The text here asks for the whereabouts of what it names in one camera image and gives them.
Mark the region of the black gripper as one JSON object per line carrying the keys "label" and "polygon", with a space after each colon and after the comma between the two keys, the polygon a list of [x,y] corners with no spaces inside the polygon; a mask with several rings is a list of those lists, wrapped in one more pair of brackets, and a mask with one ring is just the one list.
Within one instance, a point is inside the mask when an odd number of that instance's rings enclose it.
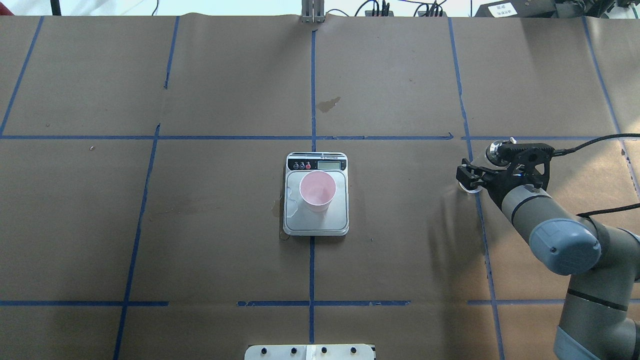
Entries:
{"label": "black gripper", "polygon": [[547,190],[550,182],[550,162],[555,148],[545,143],[503,145],[498,154],[510,164],[503,170],[490,170],[480,162],[462,158],[456,168],[455,180],[464,192],[487,189],[490,199],[502,208],[507,194],[518,186],[532,185]]}

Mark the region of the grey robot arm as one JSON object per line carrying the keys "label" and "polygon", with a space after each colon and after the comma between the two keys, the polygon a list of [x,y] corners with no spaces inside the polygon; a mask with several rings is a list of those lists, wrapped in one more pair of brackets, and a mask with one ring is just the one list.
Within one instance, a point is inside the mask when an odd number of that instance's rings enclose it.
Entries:
{"label": "grey robot arm", "polygon": [[514,139],[487,146],[482,162],[463,158],[455,178],[464,191],[485,189],[531,253],[569,276],[553,351],[560,360],[637,360],[639,322],[627,316],[639,282],[639,237],[571,214],[550,194],[550,162],[578,148]]}

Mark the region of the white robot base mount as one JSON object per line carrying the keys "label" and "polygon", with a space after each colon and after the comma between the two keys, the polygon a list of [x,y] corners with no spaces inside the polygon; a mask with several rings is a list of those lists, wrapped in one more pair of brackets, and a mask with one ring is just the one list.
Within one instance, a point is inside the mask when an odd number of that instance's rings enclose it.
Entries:
{"label": "white robot base mount", "polygon": [[375,360],[374,345],[343,344],[262,344],[249,346],[245,360]]}

